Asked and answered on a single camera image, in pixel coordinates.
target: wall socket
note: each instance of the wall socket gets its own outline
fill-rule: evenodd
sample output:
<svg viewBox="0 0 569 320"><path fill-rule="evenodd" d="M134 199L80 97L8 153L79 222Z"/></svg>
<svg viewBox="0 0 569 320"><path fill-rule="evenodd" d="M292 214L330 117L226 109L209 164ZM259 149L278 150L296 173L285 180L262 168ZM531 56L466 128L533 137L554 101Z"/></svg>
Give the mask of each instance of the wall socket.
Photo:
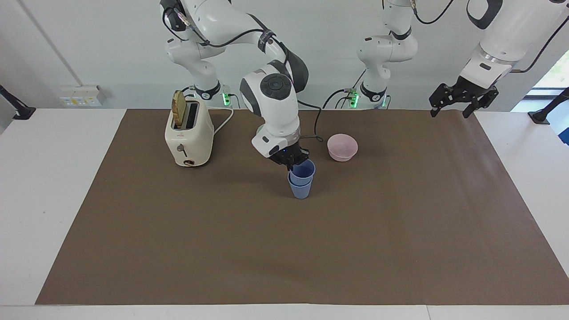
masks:
<svg viewBox="0 0 569 320"><path fill-rule="evenodd" d="M62 87L59 100L64 106L103 106L106 97L98 85Z"/></svg>

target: green indicator light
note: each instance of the green indicator light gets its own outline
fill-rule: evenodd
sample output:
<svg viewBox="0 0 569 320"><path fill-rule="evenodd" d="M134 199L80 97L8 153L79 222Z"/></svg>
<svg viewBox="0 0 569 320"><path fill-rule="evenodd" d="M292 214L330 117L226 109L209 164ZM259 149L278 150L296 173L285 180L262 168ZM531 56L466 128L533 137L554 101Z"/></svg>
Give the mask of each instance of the green indicator light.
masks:
<svg viewBox="0 0 569 320"><path fill-rule="evenodd" d="M352 108L357 108L357 102L360 99L360 95L355 93L354 96L352 97L352 101L350 101L350 106Z"/></svg>
<svg viewBox="0 0 569 320"><path fill-rule="evenodd" d="M227 95L227 93L222 93L223 95L223 103L228 106L231 104L231 99L229 98L229 96Z"/></svg>

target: table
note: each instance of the table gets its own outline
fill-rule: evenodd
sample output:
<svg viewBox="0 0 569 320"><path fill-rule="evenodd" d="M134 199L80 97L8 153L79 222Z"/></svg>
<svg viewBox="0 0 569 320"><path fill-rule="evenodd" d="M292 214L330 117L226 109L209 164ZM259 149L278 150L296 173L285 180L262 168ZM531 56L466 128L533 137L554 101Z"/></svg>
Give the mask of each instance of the table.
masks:
<svg viewBox="0 0 569 320"><path fill-rule="evenodd" d="M267 312L284 318L469 319L493 313L510 316L569 314L562 307L427 307L427 306L125 306L31 307L73 222L116 132L124 110L39 110L29 121L13 122L0 136L0 315L45 318L152 318L192 314L211 318L259 317ZM569 178L569 149L546 126L536 126L525 114L477 113L513 182L546 236L565 271L569 243L564 237L569 200L561 188ZM23 165L31 160L31 165ZM20 212L36 212L21 215Z"/></svg>

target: bread slice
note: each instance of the bread slice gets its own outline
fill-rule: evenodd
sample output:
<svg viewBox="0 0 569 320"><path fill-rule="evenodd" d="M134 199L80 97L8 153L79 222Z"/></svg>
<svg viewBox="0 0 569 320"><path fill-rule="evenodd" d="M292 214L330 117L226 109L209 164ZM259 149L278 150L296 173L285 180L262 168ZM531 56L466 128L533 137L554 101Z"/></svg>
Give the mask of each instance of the bread slice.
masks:
<svg viewBox="0 0 569 320"><path fill-rule="evenodd" d="M184 93L180 90L174 92L174 97L172 98L172 113L174 114L174 122L178 128L182 127L182 121L184 120L185 113L185 97Z"/></svg>

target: pink bowl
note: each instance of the pink bowl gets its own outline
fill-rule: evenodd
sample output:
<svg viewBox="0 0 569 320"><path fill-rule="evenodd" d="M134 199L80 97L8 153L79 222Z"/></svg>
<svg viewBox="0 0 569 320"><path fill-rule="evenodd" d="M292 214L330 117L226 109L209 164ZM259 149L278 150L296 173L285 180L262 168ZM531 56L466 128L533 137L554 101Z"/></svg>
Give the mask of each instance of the pink bowl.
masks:
<svg viewBox="0 0 569 320"><path fill-rule="evenodd" d="M357 142L347 134L337 134L328 140L328 153L332 159L346 162L357 153Z"/></svg>

